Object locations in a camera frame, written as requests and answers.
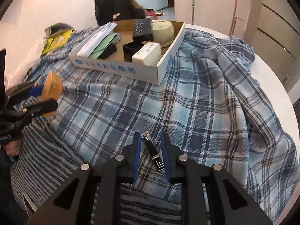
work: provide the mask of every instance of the blue plaid cloth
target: blue plaid cloth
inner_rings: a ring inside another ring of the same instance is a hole
[[[159,151],[160,134],[167,132],[172,144],[197,163],[223,165],[274,222],[298,182],[298,160],[292,138],[251,77],[252,46],[186,29],[162,83],[155,86],[75,67],[68,53],[93,31],[73,34],[26,78],[44,83],[53,71],[62,78],[63,92],[53,117],[36,118],[23,131],[20,159],[11,173],[18,202],[23,205],[26,191],[40,206],[81,163],[97,165],[120,154],[135,132],[149,131]],[[137,181],[123,188],[131,197],[149,195],[147,204],[158,199],[174,206],[172,222],[152,216],[151,224],[179,223],[180,187],[156,171],[146,150]],[[142,206],[125,206],[138,210],[123,210],[125,223],[146,223],[146,216],[136,218]],[[148,206],[142,214],[153,210]]]

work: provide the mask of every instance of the cardboard box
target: cardboard box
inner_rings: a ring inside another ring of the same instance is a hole
[[[116,43],[117,51],[106,60],[77,56],[78,51],[94,34],[91,34],[77,47],[75,47],[69,53],[69,58],[75,66],[81,68],[118,74],[132,79],[152,83],[154,85],[159,85],[173,61],[181,42],[183,41],[183,37],[185,35],[185,23],[171,21],[175,29],[175,39],[170,46],[161,49],[162,58],[155,67],[151,67],[124,61],[123,45],[133,42],[132,33],[136,21],[137,20],[123,20],[116,22],[118,25],[114,31],[121,33],[122,40]]]

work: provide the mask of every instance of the white table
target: white table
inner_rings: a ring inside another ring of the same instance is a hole
[[[187,28],[192,28],[196,30],[201,30],[213,34],[216,38],[229,39],[229,36],[224,35],[220,32],[213,31],[211,29],[197,26],[197,25],[186,25]],[[282,129],[288,133],[295,142],[297,149],[297,156],[299,160],[300,154],[300,141],[299,141],[299,128],[296,119],[295,111],[290,98],[285,91],[283,85],[274,74],[274,72],[269,68],[269,66],[255,54],[255,60],[250,66],[251,75],[260,83],[261,89],[264,91],[266,96],[269,98],[273,109],[281,123]],[[298,196],[300,195],[300,185],[297,186],[295,192],[292,195],[291,200],[285,207],[285,210],[276,221],[279,224],[287,213],[290,211],[294,203],[296,202]]]

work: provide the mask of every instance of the plastic bag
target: plastic bag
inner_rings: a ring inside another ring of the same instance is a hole
[[[4,75],[5,90],[22,83],[29,69],[31,69],[40,59],[45,46],[45,40],[40,37],[35,45],[30,49],[28,55],[19,63],[17,69],[9,74]]]

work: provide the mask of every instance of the round plastic container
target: round plastic container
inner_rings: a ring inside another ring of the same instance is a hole
[[[172,44],[174,40],[174,26],[167,20],[152,20],[152,35],[154,42],[160,43],[160,47]]]

